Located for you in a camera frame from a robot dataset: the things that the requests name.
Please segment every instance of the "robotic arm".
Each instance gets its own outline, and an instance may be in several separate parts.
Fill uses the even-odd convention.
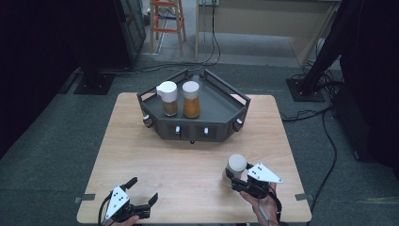
[[[238,178],[234,177],[234,174],[231,173],[227,168],[225,169],[226,175],[229,179],[231,179],[231,188],[235,191],[245,191],[255,199],[264,199],[267,196],[273,199],[276,202],[277,206],[277,219],[279,221],[281,217],[281,202],[277,198],[277,195],[273,189],[270,191],[270,183],[282,183],[282,180],[274,174],[270,169],[268,169],[264,164],[258,163],[253,166],[247,163],[247,181],[242,181]],[[263,217],[269,221],[269,216],[259,205],[259,209],[263,215]]]
[[[99,221],[98,225],[102,225],[100,223],[102,210],[104,204],[109,201],[108,209],[105,213],[105,220],[113,219],[115,222],[123,222],[132,216],[139,216],[140,218],[149,218],[151,207],[158,200],[158,193],[156,193],[150,200],[148,204],[143,205],[133,205],[130,204],[130,197],[125,193],[126,189],[129,189],[137,182],[137,178],[133,178],[126,185],[123,186],[115,186],[112,192],[104,199],[103,204],[99,213]]]

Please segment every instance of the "black cable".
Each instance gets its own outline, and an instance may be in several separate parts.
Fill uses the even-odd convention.
[[[112,192],[109,193],[109,195],[103,200],[103,203],[101,203],[100,210],[99,210],[99,216],[98,216],[98,220],[97,220],[98,226],[101,226],[101,216],[103,214],[103,208],[104,208],[105,203],[111,199],[111,195],[112,195]]]
[[[334,170],[335,163],[337,162],[337,158],[338,158],[337,147],[335,146],[334,142],[332,141],[331,136],[329,135],[329,133],[328,133],[328,131],[327,131],[327,129],[326,129],[325,115],[326,115],[326,112],[323,113],[323,128],[324,128],[324,131],[325,131],[325,133],[326,133],[326,135],[327,135],[327,138],[328,138],[329,142],[331,143],[331,145],[332,145],[332,147],[333,147],[333,149],[334,149],[334,160],[333,160],[333,162],[332,162],[332,165],[331,165],[331,167],[330,167],[330,169],[329,169],[329,171],[328,171],[326,177],[324,178],[322,184],[319,186],[319,189],[318,189],[317,192],[316,192],[316,195],[314,196],[313,203],[311,204],[311,213],[313,213],[313,209],[314,209],[314,206],[316,205],[317,198],[319,197],[320,192],[321,192],[321,190],[323,189],[323,187],[324,187],[324,185],[325,185],[325,183],[326,183],[326,181],[327,181],[329,175],[330,175],[331,172]]]
[[[327,108],[325,108],[323,110],[320,110],[320,111],[313,111],[313,110],[298,111],[298,113],[296,114],[296,117],[287,117],[284,114],[282,114],[281,112],[280,112],[280,115],[282,115],[285,118],[285,119],[281,119],[284,122],[303,121],[303,120],[307,120],[307,119],[313,118],[315,116],[318,116],[320,114],[324,114],[327,111],[329,111],[331,108],[332,108],[332,106],[329,106],[329,107],[327,107]],[[312,113],[312,115],[307,116],[307,117],[303,117],[303,118],[299,118],[299,116],[301,116],[303,114],[306,114],[306,113]]]
[[[156,65],[156,66],[150,66],[146,68],[141,68],[138,70],[133,71],[133,73],[148,73],[148,72],[153,72],[153,71],[158,71],[161,69],[166,69],[170,67],[176,67],[176,66],[195,66],[198,65],[198,63],[175,63],[175,64],[161,64],[161,65]]]
[[[207,65],[207,66],[214,66],[214,65],[216,65],[216,63],[217,63],[217,62],[219,61],[219,59],[220,59],[220,46],[219,46],[219,43],[217,42],[216,35],[215,35],[215,0],[212,1],[212,46],[213,46],[213,50],[212,50],[211,56],[210,56],[205,62],[208,62],[208,61],[212,58],[212,56],[214,55],[214,51],[215,51],[215,44],[214,44],[214,41],[215,41],[215,43],[216,43],[217,50],[218,50],[217,60],[216,60],[215,63],[210,64],[210,65]]]
[[[335,90],[334,87],[334,81],[330,82],[331,78],[328,75],[324,75],[324,83],[322,85],[322,87],[325,88],[325,90],[328,93],[329,99],[332,100],[334,99],[335,95],[337,94],[337,91]]]
[[[261,198],[259,198],[259,197],[258,197],[258,206],[259,206],[259,209],[261,210],[261,208],[262,208],[262,206],[261,206]],[[270,224],[279,226],[279,224],[278,224],[277,222],[275,222],[275,221],[273,221],[273,220],[270,220],[270,219],[266,218],[265,216],[263,216],[263,218],[266,220],[268,226],[269,226]]]
[[[330,82],[325,82],[320,86],[317,86],[317,88],[322,89],[322,88],[326,88],[326,87],[330,87],[330,86],[342,86],[342,85],[344,85],[344,82],[330,81]]]
[[[306,76],[305,73],[296,73],[291,76],[291,79],[295,79],[296,77],[297,77],[297,79],[300,79],[301,77],[305,77],[305,76]]]

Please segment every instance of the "human hand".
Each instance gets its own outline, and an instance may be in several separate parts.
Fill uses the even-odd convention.
[[[131,226],[134,225],[138,220],[140,219],[139,216],[132,216],[131,218],[128,218],[126,221],[121,222],[121,223],[117,223],[115,222],[113,219],[109,219],[105,226]]]
[[[269,192],[275,192],[276,191],[276,183],[270,183]],[[277,219],[277,206],[276,202],[270,197],[267,196],[264,199],[258,200],[245,191],[241,191],[240,195],[252,205],[252,210],[256,215],[256,218],[258,219],[259,223],[263,226],[268,226],[270,225],[279,225],[278,224],[278,219]],[[269,216],[269,220],[264,218],[261,210],[259,209],[259,205],[261,208],[266,212],[266,214]]]

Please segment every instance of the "gray tray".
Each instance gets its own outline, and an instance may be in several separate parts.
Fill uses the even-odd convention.
[[[137,94],[143,112],[144,124],[155,127],[163,139],[220,142],[244,125],[250,99],[208,70],[204,74],[189,74],[188,70],[176,73],[168,79],[178,87],[178,113],[174,116],[164,114],[161,98],[156,94],[156,86]],[[183,83],[199,83],[200,113],[195,119],[183,114]]]

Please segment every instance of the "cup lid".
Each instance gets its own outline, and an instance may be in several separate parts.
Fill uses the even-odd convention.
[[[183,84],[183,95],[188,99],[195,99],[198,97],[200,85],[194,81],[188,81]]]
[[[239,153],[235,153],[229,158],[229,167],[234,171],[243,171],[247,167],[247,160]]]
[[[156,93],[164,102],[174,102],[177,99],[177,85],[171,81],[163,82],[156,87]]]

